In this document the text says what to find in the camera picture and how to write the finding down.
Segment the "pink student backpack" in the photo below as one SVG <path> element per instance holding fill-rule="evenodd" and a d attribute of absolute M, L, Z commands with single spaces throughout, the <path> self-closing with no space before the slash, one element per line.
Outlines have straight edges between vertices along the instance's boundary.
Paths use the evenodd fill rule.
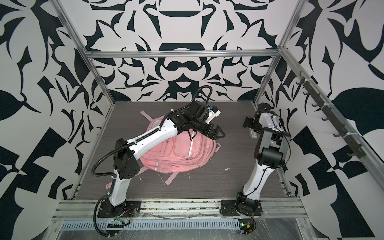
<path fill-rule="evenodd" d="M 210 161 L 220 148 L 221 144 L 192 130 L 184 131 L 149 149 L 142 157 L 144 165 L 138 175 L 147 170 L 162 174 L 170 174 L 165 181 L 171 184 L 178 173 L 188 172 L 204 166 Z"/>

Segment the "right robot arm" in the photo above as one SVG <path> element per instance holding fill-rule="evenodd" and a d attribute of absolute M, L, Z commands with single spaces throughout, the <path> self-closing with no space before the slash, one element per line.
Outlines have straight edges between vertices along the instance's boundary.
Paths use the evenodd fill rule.
<path fill-rule="evenodd" d="M 243 123 L 244 128 L 257 134 L 258 142 L 254 153 L 255 168 L 237 196 L 240 206 L 257 208 L 269 176 L 283 167 L 290 157 L 291 135 L 280 126 L 280 119 L 269 104 L 262 103 L 257 106 L 255 117 L 246 118 Z"/>

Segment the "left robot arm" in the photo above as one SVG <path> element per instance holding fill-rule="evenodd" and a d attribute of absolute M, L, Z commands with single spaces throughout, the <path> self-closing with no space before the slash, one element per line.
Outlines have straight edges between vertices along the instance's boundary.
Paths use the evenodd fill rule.
<path fill-rule="evenodd" d="M 147 131 L 130 140 L 117 141 L 114 153 L 114 176 L 107 202 L 121 206 L 133 177 L 146 170 L 170 174 L 169 185 L 182 172 L 204 166 L 221 145 L 225 136 L 211 121 L 220 115 L 216 106 L 192 101 L 179 110 L 150 119 Z"/>

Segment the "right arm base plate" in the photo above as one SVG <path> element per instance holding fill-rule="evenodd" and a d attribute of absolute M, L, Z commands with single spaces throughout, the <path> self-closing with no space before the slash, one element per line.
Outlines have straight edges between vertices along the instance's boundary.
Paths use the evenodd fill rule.
<path fill-rule="evenodd" d="M 221 200 L 221 207 L 219 213 L 225 217 L 230 216 L 261 216 L 263 209 L 260 201 L 250 199 L 242 200 Z"/>

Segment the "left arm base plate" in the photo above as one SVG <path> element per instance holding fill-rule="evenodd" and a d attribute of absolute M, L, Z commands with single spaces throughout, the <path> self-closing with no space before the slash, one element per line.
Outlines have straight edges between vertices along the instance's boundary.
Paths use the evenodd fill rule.
<path fill-rule="evenodd" d="M 109 200 L 103 200 L 99 211 L 98 218 L 112 218 L 112 217 L 134 217 L 140 213 L 141 201 L 125 201 L 124 203 L 113 206 Z"/>

